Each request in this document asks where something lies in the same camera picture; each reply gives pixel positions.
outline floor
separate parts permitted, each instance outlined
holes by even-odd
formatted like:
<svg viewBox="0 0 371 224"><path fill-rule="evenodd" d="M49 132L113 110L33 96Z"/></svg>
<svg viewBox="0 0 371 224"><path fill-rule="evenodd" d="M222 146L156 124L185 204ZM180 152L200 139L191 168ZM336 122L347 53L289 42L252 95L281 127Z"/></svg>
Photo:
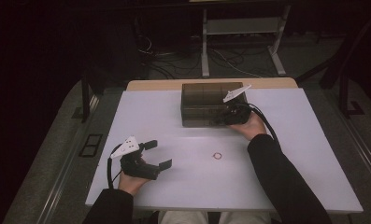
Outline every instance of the floor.
<svg viewBox="0 0 371 224"><path fill-rule="evenodd" d="M337 38L322 39L316 43L316 39L313 34L284 36L278 55L288 77L299 77L322 63L337 51L342 42L341 38ZM210 38L210 77L277 77L266 48L272 40L269 35ZM146 51L144 65L149 68L149 79L201 77L200 49L197 46L190 45L180 51L165 49L152 52L152 49L155 48L141 49ZM318 85L322 75L323 71L299 86L306 91L327 139L364 208L360 214L332 214L331 217L335 224L371 224L371 167L364 162L363 153L358 149L360 141L355 141L351 132L351 129L357 130L362 142L371 151L371 101L356 83L351 82L350 99L361 105L364 115L343 119L337 111L337 89L325 91ZM112 86L106 89L104 95L93 97L92 114L85 123L81 123L76 116L77 108L81 107L80 84L68 93L39 150L37 162L7 213L5 223L81 223L89 211L84 202L101 150L97 151L96 157L87 159L79 157L78 151L86 137L93 133L103 134L100 148L104 145L122 91ZM148 214L138 212L136 216Z"/></svg>

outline black handheld device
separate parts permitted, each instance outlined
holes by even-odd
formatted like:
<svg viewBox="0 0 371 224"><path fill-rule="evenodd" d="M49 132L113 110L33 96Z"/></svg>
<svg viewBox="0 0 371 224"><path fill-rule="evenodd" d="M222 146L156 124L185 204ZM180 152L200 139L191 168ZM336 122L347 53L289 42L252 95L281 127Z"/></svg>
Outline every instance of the black handheld device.
<svg viewBox="0 0 371 224"><path fill-rule="evenodd" d="M149 141L147 143L141 143L139 145L139 150L131 152L129 154L123 155L121 157L121 172L126 175L133 177L140 177L145 179L156 180L161 171L167 170L172 165L172 160L164 161L159 163L158 166L147 164L142 158L142 151L149 150L151 148L157 147L158 142L156 140ZM119 147L116 146L111 154L113 154ZM109 157L107 160L107 181L110 189L113 189L113 180L111 173L112 159Z"/></svg>

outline leg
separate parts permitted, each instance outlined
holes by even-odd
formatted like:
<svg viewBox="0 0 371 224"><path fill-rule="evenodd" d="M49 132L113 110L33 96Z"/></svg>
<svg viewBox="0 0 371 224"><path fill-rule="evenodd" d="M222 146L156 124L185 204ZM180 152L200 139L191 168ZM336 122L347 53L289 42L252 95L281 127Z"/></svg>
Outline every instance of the leg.
<svg viewBox="0 0 371 224"><path fill-rule="evenodd" d="M159 224L208 224L207 212L200 211L161 211Z"/></svg>
<svg viewBox="0 0 371 224"><path fill-rule="evenodd" d="M220 224L270 224L270 215L258 212L222 212Z"/></svg>

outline dark background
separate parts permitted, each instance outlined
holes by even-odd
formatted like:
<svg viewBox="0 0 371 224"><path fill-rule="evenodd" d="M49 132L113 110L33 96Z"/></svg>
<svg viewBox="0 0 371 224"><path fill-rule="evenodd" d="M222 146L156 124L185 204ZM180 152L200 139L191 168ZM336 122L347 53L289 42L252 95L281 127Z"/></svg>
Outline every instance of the dark background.
<svg viewBox="0 0 371 224"><path fill-rule="evenodd" d="M299 1L293 6L285 32L286 35L344 34L363 22L370 11L371 1L366 0ZM232 17L240 11L217 10L216 13ZM258 13L269 15L271 9ZM173 40L201 32L200 10L145 12L138 16L142 21L141 33L156 43L168 35L171 36L167 39ZM100 29L101 24L107 24L105 31ZM0 1L0 222L63 99L85 71L99 79L100 87L110 78L121 84L125 79L143 77L142 69L138 68L139 74L135 77L113 75L128 67L115 67L112 60L116 56L111 55L115 52L110 51L112 39L105 37L111 35L109 27L123 24L130 24L131 29L126 34L131 37L134 26L131 17L129 19L124 13L120 16L112 13L80 16L66 10L60 1ZM187 44L185 39L180 43Z"/></svg>

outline white table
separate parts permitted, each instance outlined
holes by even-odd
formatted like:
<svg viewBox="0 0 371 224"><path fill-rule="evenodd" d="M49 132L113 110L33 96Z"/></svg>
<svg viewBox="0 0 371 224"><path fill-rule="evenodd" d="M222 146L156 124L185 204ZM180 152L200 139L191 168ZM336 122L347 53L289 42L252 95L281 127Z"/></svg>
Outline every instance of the white table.
<svg viewBox="0 0 371 224"><path fill-rule="evenodd" d="M302 89L252 89L246 95L250 103L264 112L283 152L329 212L363 211ZM148 163L157 165L173 160L173 166L160 173L158 180L139 191L135 207L274 210L253 171L246 150L248 141L225 127L183 128L179 106L180 91L123 93L86 204L92 205L101 190L107 188L109 153L129 135L134 135L139 142L158 140L157 148L143 153ZM216 152L222 154L220 160L213 158ZM119 172L119 159L113 162L112 170L113 174Z"/></svg>

